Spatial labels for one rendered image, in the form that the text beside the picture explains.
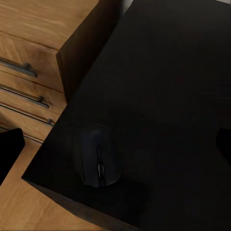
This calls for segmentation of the mouse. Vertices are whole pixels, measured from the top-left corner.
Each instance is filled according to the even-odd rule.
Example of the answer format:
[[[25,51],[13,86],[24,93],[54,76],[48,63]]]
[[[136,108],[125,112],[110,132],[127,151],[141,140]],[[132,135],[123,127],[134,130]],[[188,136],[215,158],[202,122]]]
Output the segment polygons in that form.
[[[75,143],[74,166],[88,186],[107,186],[121,178],[116,140],[107,125],[93,123],[82,128]]]

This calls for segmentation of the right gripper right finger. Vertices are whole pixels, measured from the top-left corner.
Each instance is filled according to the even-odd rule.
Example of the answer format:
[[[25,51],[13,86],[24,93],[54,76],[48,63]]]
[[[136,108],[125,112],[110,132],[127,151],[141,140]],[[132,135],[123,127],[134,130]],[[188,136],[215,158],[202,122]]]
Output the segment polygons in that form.
[[[218,131],[216,146],[222,153],[226,161],[231,167],[231,130],[220,128]]]

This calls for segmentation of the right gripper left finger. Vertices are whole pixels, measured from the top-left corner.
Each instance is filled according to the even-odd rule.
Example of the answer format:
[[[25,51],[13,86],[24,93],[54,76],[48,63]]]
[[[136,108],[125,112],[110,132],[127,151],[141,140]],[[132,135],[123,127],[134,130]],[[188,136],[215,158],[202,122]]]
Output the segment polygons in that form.
[[[20,128],[0,133],[0,185],[11,170],[25,146],[25,139]]]

